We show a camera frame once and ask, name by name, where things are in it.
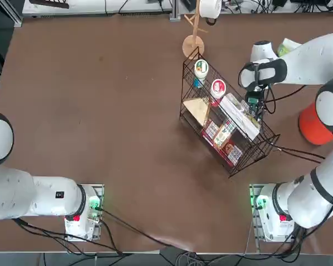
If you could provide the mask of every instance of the wooden pole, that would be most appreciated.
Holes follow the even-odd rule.
[[[196,48],[196,36],[198,35],[198,26],[199,26],[199,19],[200,19],[200,0],[196,2],[196,13],[195,13],[195,21],[194,21],[194,30],[193,30],[193,49]]]

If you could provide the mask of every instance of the wire basket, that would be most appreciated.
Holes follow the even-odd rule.
[[[232,116],[220,104],[217,106],[210,105],[210,101],[216,101],[210,93],[212,82],[215,79],[221,79],[225,82],[227,94],[231,93],[244,106],[246,106],[246,103],[242,96],[209,63],[206,79],[204,84],[200,86],[201,81],[194,74],[194,64],[198,59],[205,60],[197,47],[191,53],[191,56],[183,62],[180,118],[185,120],[200,136],[202,142],[207,145],[231,177],[265,158],[278,141],[280,134],[275,135],[266,123],[261,122],[259,133],[250,138],[249,134],[232,119]],[[185,106],[188,100],[194,99],[198,99],[198,101],[202,99],[208,107],[206,119],[203,123],[200,123]],[[217,146],[215,141],[220,130],[231,133],[224,147]]]

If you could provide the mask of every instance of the red label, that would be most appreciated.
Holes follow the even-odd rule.
[[[220,80],[217,80],[214,84],[213,84],[213,90],[217,93],[223,93],[226,88],[224,86],[224,83]]]

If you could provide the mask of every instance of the wooden mug stand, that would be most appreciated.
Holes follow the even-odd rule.
[[[183,42],[183,53],[189,59],[194,57],[194,54],[191,54],[196,47],[199,47],[199,52],[202,55],[205,51],[205,45],[202,39],[198,36],[198,30],[201,32],[206,32],[206,30],[199,29],[199,20],[200,20],[200,0],[196,2],[196,13],[189,18],[187,15],[184,15],[186,20],[193,26],[193,35],[189,35],[185,38]]]

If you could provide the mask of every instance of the red and white cup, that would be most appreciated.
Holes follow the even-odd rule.
[[[215,79],[211,85],[211,95],[210,102],[211,105],[216,107],[221,102],[223,96],[226,93],[226,84],[221,79]]]

